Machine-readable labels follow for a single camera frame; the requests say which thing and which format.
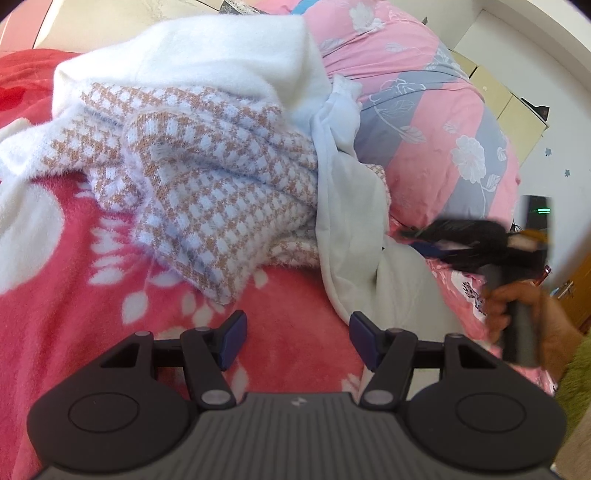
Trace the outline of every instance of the door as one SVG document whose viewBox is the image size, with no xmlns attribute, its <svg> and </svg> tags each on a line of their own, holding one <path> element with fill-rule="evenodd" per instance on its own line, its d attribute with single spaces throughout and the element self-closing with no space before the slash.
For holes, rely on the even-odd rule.
<svg viewBox="0 0 591 480">
<path fill-rule="evenodd" d="M 591 316 L 591 254 L 564 282 L 556 297 L 575 327 L 582 327 Z"/>
</svg>

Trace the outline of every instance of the handle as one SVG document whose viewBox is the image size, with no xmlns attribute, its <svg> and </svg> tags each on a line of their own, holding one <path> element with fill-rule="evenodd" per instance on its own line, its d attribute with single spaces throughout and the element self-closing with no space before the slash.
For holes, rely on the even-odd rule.
<svg viewBox="0 0 591 480">
<path fill-rule="evenodd" d="M 531 307 L 512 301 L 507 305 L 511 317 L 509 326 L 503 330 L 503 360 L 522 367 L 540 366 L 538 356 L 538 327 L 531 319 Z"/>
<path fill-rule="evenodd" d="M 572 287 L 574 287 L 574 281 L 570 280 L 564 290 L 558 295 L 557 300 L 562 300 L 567 293 L 571 293 L 570 289 Z"/>
<path fill-rule="evenodd" d="M 518 280 L 497 265 L 485 265 L 479 272 L 485 276 L 491 290 Z M 531 318 L 531 308 L 518 301 L 507 305 L 509 326 L 501 332 L 498 345 L 503 349 L 503 360 L 527 368 L 540 366 L 538 355 L 539 330 Z"/>
</svg>

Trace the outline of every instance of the green fabric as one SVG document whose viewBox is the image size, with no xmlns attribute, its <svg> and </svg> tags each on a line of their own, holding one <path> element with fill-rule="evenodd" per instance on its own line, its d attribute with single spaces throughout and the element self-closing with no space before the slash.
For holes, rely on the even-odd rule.
<svg viewBox="0 0 591 480">
<path fill-rule="evenodd" d="M 586 337 L 574 353 L 555 398 L 566 413 L 566 441 L 591 403 L 591 338 Z"/>
</svg>

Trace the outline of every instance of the houndstooth blanket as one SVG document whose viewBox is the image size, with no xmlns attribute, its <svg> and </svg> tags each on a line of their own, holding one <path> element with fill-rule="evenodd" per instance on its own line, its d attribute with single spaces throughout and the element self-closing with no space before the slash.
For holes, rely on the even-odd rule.
<svg viewBox="0 0 591 480">
<path fill-rule="evenodd" d="M 90 83 L 37 128 L 38 174 L 86 173 L 105 210 L 135 213 L 134 238 L 219 303 L 262 263 L 318 266 L 316 152 L 277 104 Z"/>
</svg>

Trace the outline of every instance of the beige cabinet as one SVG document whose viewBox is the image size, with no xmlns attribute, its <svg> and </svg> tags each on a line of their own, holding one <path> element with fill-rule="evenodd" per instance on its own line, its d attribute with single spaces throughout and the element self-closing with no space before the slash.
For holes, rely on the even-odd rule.
<svg viewBox="0 0 591 480">
<path fill-rule="evenodd" d="M 468 76 L 472 75 L 472 73 L 474 73 L 474 70 L 476 70 L 476 68 L 478 67 L 478 65 L 476 63 L 474 63 L 470 59 L 467 59 L 461 53 L 458 53 L 458 52 L 452 50 L 452 55 L 453 55 L 453 58 L 455 59 L 456 63 L 460 66 L 460 68 Z"/>
<path fill-rule="evenodd" d="M 484 97 L 487 107 L 491 109 L 495 117 L 499 118 L 499 115 L 511 100 L 511 91 L 494 78 L 492 73 L 483 66 L 479 66 L 474 71 L 470 80 Z"/>
<path fill-rule="evenodd" d="M 456 51 L 452 51 L 452 55 L 498 119 L 501 130 L 509 138 L 521 165 L 540 141 L 548 124 L 485 67 Z"/>
<path fill-rule="evenodd" d="M 501 130 L 511 141 L 521 165 L 548 128 L 546 123 L 515 95 L 499 116 Z"/>
</svg>

